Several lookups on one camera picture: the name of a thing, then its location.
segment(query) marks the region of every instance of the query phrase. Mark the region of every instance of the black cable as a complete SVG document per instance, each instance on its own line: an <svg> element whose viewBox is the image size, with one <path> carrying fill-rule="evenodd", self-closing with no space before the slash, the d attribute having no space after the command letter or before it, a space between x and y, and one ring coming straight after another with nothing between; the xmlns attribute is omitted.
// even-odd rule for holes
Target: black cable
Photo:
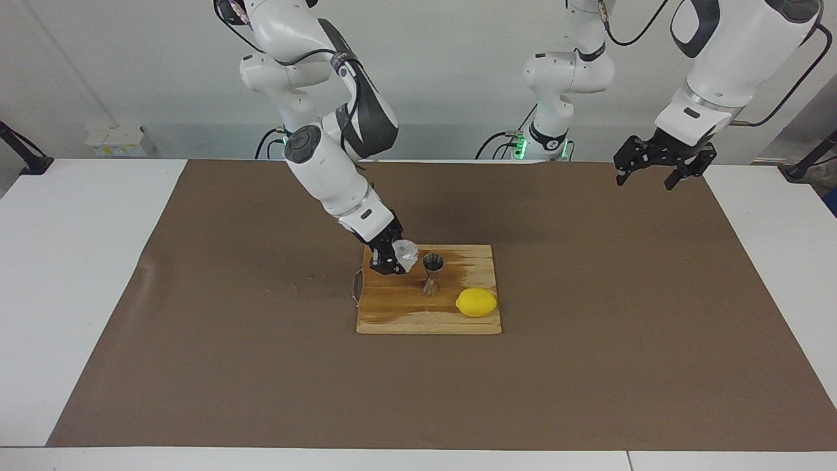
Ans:
<svg viewBox="0 0 837 471"><path fill-rule="evenodd" d="M505 135L506 135L505 131L504 132L498 132L494 136L491 136L488 139L486 139L485 142L482 143L482 147L480 147L480 150L477 151L476 157L474 157L474 160L480 160L480 155L482 154L482 151L484 151L485 148L487 148L488 145L491 144L491 141L493 141L495 139L499 139L500 137L503 137Z"/></svg>
<svg viewBox="0 0 837 471"><path fill-rule="evenodd" d="M361 102L361 79L359 77L360 73L363 69L363 64L360 63L357 59L350 59L347 62L354 62L360 67L361 70L357 70L355 74L355 102L352 103L352 109L349 111L347 115L346 122L340 126L340 148L343 149L343 152L346 151L346 128L352 124L352 119L354 119L355 114L357 114L357 108L360 107Z"/></svg>
<svg viewBox="0 0 837 471"><path fill-rule="evenodd" d="M223 20L223 17L221 16L221 13L218 11L218 9L217 9L217 8L215 8L215 5L214 5L214 4L213 4L213 8L212 8L212 9L213 9L213 10L215 10L215 16L216 16L216 17L218 17L218 20L219 20L221 23L223 23L223 25L224 25L224 26L226 26L227 28L229 28L229 30L230 30L230 31L232 31L232 32L233 32L236 36L238 36L239 38L241 38L241 40L242 40L242 41L244 41L245 43L249 44L251 48L256 49L257 51L259 51L259 52L260 52L260 53L262 53L262 54L266 54L266 53L265 53L262 49L259 49L258 47L256 47L256 45L255 45L255 44L251 43L249 39L245 38L244 36L242 36L242 35L241 35L241 33L239 33L238 31L236 31L236 29L235 29L235 28L233 28L233 26L232 26L231 24L229 24L229 23L227 23L226 21L224 21L224 20Z"/></svg>
<svg viewBox="0 0 837 471"><path fill-rule="evenodd" d="M492 155L492 156L491 156L491 160L496 160L496 159L497 159L497 153L499 153L499 152L500 152L500 149L504 148L505 150L509 150L509 148L513 148L513 147L515 147L515 146L516 146L516 144L501 144L501 145L500 145L500 146L499 146L499 147L498 147L498 148L494 151L494 155Z"/></svg>
<svg viewBox="0 0 837 471"><path fill-rule="evenodd" d="M526 125L526 122L527 122L527 121L529 121L529 118L531 118L531 115L535 114L535 110L536 110L536 109L537 109L537 103L535 104L535 106L533 106L533 107L531 108L531 111L529 111L529 114L528 114L528 115L526 115L526 117L525 117L525 118L523 118L523 122L521 123L521 125L517 127L517 131L518 131L518 132L520 132L520 131L522 131L522 130L523 130L523 127ZM515 141L515 138L514 138L514 137L512 137L511 139L509 139L509 143L510 143L510 144L511 144L511 143L513 143L514 141ZM508 150L509 150L509 148L505 148L505 149L503 150L503 156L502 156L502 157L500 157L500 160L506 160L506 152L508 152Z"/></svg>
<svg viewBox="0 0 837 471"><path fill-rule="evenodd" d="M272 160L270 158L270 147L273 146L274 144L277 144L277 143L278 144L284 144L285 139L274 139L273 141L270 141L270 143L267 145L267 159L268 160Z"/></svg>
<svg viewBox="0 0 837 471"><path fill-rule="evenodd" d="M14 129L12 129L11 127L10 127L8 130L9 130L9 131L11 131L11 132L12 132L12 134L14 134L15 136L17 136L17 137L18 137L18 139L20 139L21 141L23 141L23 142L27 143L27 144L28 144L31 148L33 148L33 149L35 149L36 151L38 151L38 153L39 153L39 154L41 154L41 157L46 157L46 156L47 156L47 154L45 154L45 153L44 153L44 151L42 151L42 150L41 150L41 148L39 148L38 146L36 146L36 145L34 144L34 142L32 142L32 141L28 140L28 139L26 138L26 136L24 136L24 135L23 135L23 134L21 134L20 132L15 131L15 130L14 130Z"/></svg>
<svg viewBox="0 0 837 471"><path fill-rule="evenodd" d="M788 94L785 95L782 101L780 101L779 104L773 109L773 111L770 112L768 117L762 119L760 122L733 121L732 124L730 124L730 126L759 127L762 124L772 120L773 117L776 116L776 113L778 113L785 106L785 103L787 103L788 100L790 100L790 97L793 96L794 93L796 93L796 90L802 85L803 82L805 82L805 79L807 79L808 76L811 75L811 72L813 72L814 69L817 68L817 65L819 65L820 62L822 62L823 58L829 53L829 50L831 50L831 44L834 42L834 37L831 35L831 32L822 24L818 24L817 29L822 31L823 34L825 34L825 47L823 47L823 52L819 53L819 57L817 57L817 59L813 62L813 64L811 64L811 66L805 71L805 73L801 77L799 77L799 80L797 80L796 85L794 85L793 88L790 89Z"/></svg>
<svg viewBox="0 0 837 471"><path fill-rule="evenodd" d="M573 161L573 155L575 155L575 141L570 139L569 141L567 141L566 144L564 144L564 153L568 153L567 152L568 148L571 148L572 150L569 152L570 157L569 157L569 159L567 159L567 162L572 162Z"/></svg>
<svg viewBox="0 0 837 471"><path fill-rule="evenodd" d="M279 133L279 132L280 132L279 129L274 127L270 131L267 131L264 134L264 136L262 136L261 141L259 141L259 146L256 148L256 157L255 157L254 160L259 160L259 157L261 156L261 149L262 149L262 147L264 147L264 142L267 141L267 138L272 136L274 133Z"/></svg>
<svg viewBox="0 0 837 471"><path fill-rule="evenodd" d="M826 158L826 159L825 159L824 161L822 161L822 162L817 162L817 163L815 163L814 165L811 165L811 167L816 167L816 166L818 166L818 165L824 165L824 164L826 164L826 163L828 163L828 162L831 162L832 160L837 160L837 155L833 156L832 158Z"/></svg>
<svg viewBox="0 0 837 471"><path fill-rule="evenodd" d="M820 162L819 160L825 157L825 154L834 150L834 147L837 146L837 131L831 133L830 136L825 138L814 150L808 153L805 157L802 158L798 163L787 166L787 165L779 165L779 171L782 172L782 175L785 176L791 183L800 183L802 179L805 178L805 174L808 173L808 170L817 165L823 165L824 163L828 163L834 160L834 158L827 158L824 161Z"/></svg>
<svg viewBox="0 0 837 471"><path fill-rule="evenodd" d="M609 21L604 22L604 30L608 32L608 36L610 37L610 40L614 42L614 44L616 44L618 46L630 46L631 44L634 44L637 41L639 41L640 39L642 39L642 37L645 36L645 33L648 33L648 30L651 28L651 25L654 24L655 21L657 21L657 17L660 16L660 13L663 13L663 8L665 8L665 5L668 4L668 2L669 2L669 0L663 0L660 7L657 8L657 12L654 13L654 16L651 17L651 21L649 21L648 24L645 25L645 28L643 28L643 30L639 33L639 36L637 36L636 38L631 39L627 43L623 43L622 41L619 41L618 39L616 39L614 37L614 34L610 32L610 22Z"/></svg>
<svg viewBox="0 0 837 471"><path fill-rule="evenodd" d="M285 67L291 67L292 65L297 65L297 64L299 64L300 62L302 62L303 60L308 59L308 58L309 58L309 57L311 57L312 55L316 55L316 54L319 54L319 53L327 53L327 54L331 54L331 55L337 54L337 52L336 52L336 51L331 50L331 49L314 49L314 50L312 50L312 51L308 51L308 52L306 52L306 53L305 53L305 54L303 54L303 55L302 55L299 59L292 60L291 62L282 62L281 60L278 60L278 59L274 59L274 60L275 60L275 61L276 61L276 63L278 63L279 65L284 65Z"/></svg>

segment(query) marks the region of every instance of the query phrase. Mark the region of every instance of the lemon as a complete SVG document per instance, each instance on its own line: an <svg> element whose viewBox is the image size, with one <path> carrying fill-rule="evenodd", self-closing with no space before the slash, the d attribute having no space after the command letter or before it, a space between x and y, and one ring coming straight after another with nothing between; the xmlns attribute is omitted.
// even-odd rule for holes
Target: lemon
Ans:
<svg viewBox="0 0 837 471"><path fill-rule="evenodd" d="M487 289L470 287L460 294L456 307L470 318L481 318L497 309L497 298Z"/></svg>

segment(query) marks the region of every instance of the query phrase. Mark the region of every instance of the jigger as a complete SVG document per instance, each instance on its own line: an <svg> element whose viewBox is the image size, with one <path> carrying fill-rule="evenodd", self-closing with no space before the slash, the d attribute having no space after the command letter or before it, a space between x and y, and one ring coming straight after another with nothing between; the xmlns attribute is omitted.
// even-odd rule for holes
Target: jigger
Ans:
<svg viewBox="0 0 837 471"><path fill-rule="evenodd" d="M435 296L439 292L439 283L436 281L436 274L444 267L444 259L438 253L429 253L424 256L424 270L427 272L427 282L424 283L424 294Z"/></svg>

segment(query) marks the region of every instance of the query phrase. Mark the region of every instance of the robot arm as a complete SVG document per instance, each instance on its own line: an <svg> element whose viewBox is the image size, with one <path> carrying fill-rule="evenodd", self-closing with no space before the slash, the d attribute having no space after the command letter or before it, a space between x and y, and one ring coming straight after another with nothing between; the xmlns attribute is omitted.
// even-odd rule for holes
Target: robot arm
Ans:
<svg viewBox="0 0 837 471"><path fill-rule="evenodd" d="M613 9L616 0L606 2ZM605 51L598 0L569 0L570 52L535 54L526 63L526 83L537 96L537 114L526 132L525 158L555 160L567 138L573 104L565 93L598 93L613 82L616 68Z"/></svg>
<svg viewBox="0 0 837 471"><path fill-rule="evenodd" d="M701 176L717 155L710 140L726 129L822 16L822 0L685 0L671 22L680 50L695 59L685 84L655 121L654 136L632 136L614 157L623 185L653 165L675 167L665 181Z"/></svg>
<svg viewBox="0 0 837 471"><path fill-rule="evenodd" d="M355 167L389 149L398 135L393 110L360 60L333 25L311 13L316 1L219 1L230 3L264 50L244 57L241 76L271 99L292 132L285 145L290 170L328 214L372 249L372 269L407 273L416 254L402 248L412 244L402 240L398 217ZM325 82L332 71L352 98L320 121L313 100L299 89Z"/></svg>

